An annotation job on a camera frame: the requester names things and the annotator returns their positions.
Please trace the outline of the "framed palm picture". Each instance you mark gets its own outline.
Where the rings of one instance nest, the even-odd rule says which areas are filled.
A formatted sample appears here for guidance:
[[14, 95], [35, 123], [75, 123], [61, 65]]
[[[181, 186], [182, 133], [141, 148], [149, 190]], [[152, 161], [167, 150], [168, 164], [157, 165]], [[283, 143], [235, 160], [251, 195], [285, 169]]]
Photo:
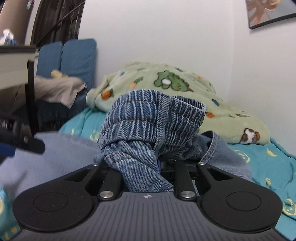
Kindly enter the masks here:
[[295, 18], [294, 0], [248, 0], [245, 3], [248, 27], [251, 30], [277, 21]]

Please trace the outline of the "teal patterned bed sheet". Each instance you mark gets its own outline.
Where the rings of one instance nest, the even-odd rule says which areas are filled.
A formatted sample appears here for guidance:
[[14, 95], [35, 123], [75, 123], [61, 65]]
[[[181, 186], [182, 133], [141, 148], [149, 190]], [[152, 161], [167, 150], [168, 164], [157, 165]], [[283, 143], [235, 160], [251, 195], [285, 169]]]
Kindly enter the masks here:
[[[69, 120], [58, 132], [36, 135], [53, 154], [35, 155], [17, 151], [1, 164], [1, 239], [9, 240], [20, 230], [12, 214], [12, 200], [27, 187], [64, 173], [66, 168], [82, 167], [82, 158], [97, 149], [95, 141], [106, 113], [87, 108]], [[267, 145], [230, 144], [248, 164], [254, 183], [274, 191], [283, 202], [276, 230], [295, 239], [295, 156], [271, 139]]]

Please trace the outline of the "blue cushioned sofa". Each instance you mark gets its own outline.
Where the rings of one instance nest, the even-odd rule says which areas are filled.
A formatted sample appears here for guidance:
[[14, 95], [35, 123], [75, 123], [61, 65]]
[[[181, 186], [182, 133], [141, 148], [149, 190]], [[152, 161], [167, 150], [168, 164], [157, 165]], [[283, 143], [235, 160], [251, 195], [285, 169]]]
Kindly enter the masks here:
[[39, 51], [37, 75], [49, 78], [53, 70], [86, 83], [77, 94], [71, 108], [61, 103], [37, 101], [39, 125], [42, 131], [57, 131], [66, 121], [86, 109], [86, 93], [93, 87], [97, 44], [94, 39], [69, 40], [44, 45]]

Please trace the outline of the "yellow toy on sofa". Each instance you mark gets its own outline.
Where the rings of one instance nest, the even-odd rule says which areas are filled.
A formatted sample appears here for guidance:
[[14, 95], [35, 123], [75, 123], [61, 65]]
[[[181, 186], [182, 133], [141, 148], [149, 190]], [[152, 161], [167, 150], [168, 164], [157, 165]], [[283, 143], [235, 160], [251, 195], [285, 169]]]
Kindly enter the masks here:
[[62, 72], [60, 72], [60, 71], [57, 70], [57, 69], [54, 69], [54, 70], [52, 70], [52, 72], [51, 72], [51, 77], [52, 77], [52, 78], [62, 78], [62, 77], [67, 78], [68, 75], [67, 75], [67, 74], [64, 74], [64, 73], [62, 73]]

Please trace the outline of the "beige cloth on sofa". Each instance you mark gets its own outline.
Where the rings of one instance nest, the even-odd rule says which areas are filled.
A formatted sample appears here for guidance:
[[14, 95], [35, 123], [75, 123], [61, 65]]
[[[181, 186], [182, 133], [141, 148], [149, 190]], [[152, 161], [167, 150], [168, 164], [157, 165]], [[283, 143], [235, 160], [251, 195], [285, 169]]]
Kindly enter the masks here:
[[78, 77], [34, 78], [36, 100], [61, 103], [69, 109], [73, 106], [77, 94], [86, 87], [86, 83]]

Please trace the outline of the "green dinosaur fleece blanket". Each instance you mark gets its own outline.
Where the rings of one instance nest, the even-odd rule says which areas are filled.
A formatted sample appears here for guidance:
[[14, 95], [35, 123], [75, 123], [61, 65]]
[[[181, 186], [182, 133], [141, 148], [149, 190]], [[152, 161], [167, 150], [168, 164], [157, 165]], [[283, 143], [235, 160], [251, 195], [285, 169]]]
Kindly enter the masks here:
[[200, 133], [214, 131], [228, 144], [270, 142], [267, 126], [254, 115], [225, 103], [210, 81], [165, 63], [133, 61], [126, 64], [123, 69], [104, 76], [100, 86], [89, 90], [86, 103], [107, 112], [117, 98], [136, 89], [159, 90], [203, 102], [207, 112]]

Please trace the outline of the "blue denim jeans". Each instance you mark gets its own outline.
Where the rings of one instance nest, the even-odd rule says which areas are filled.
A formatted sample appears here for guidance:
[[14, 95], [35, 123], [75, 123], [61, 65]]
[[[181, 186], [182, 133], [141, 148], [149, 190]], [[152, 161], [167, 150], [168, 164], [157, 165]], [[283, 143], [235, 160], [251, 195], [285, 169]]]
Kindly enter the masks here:
[[65, 133], [38, 133], [44, 154], [17, 151], [1, 164], [1, 190], [10, 198], [91, 163], [118, 170], [131, 192], [170, 192], [159, 160], [204, 162], [251, 180], [247, 163], [216, 133], [198, 133], [206, 115], [198, 100], [157, 90], [133, 90], [107, 113], [96, 142]]

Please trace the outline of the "white black-legged table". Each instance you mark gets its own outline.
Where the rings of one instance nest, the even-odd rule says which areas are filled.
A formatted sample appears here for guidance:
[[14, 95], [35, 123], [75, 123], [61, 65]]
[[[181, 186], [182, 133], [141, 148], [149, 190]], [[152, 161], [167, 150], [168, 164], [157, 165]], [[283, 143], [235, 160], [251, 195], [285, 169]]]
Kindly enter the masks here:
[[40, 130], [35, 104], [35, 54], [36, 48], [32, 46], [1, 46], [1, 90], [25, 85], [27, 117], [32, 135]]

